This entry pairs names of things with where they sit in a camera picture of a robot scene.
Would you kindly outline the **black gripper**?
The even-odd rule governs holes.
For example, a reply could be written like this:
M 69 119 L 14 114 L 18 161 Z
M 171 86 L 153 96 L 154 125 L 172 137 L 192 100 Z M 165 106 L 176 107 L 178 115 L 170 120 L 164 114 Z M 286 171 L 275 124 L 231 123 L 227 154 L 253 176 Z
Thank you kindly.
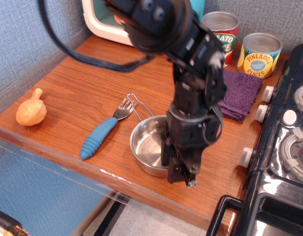
M 168 110 L 161 146 L 161 164 L 169 166 L 168 182 L 185 182 L 188 188 L 195 188 L 202 152 L 220 138 L 222 131 L 220 108 L 193 117 Z

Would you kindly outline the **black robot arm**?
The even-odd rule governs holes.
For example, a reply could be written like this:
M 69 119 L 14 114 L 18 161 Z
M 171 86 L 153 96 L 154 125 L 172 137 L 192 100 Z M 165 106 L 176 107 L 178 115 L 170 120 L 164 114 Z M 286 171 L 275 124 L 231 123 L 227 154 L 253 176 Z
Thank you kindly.
M 173 63 L 175 93 L 161 133 L 161 162 L 170 183 L 195 187 L 202 152 L 223 129 L 222 44 L 187 0 L 107 0 L 105 6 L 123 21 L 136 49 Z

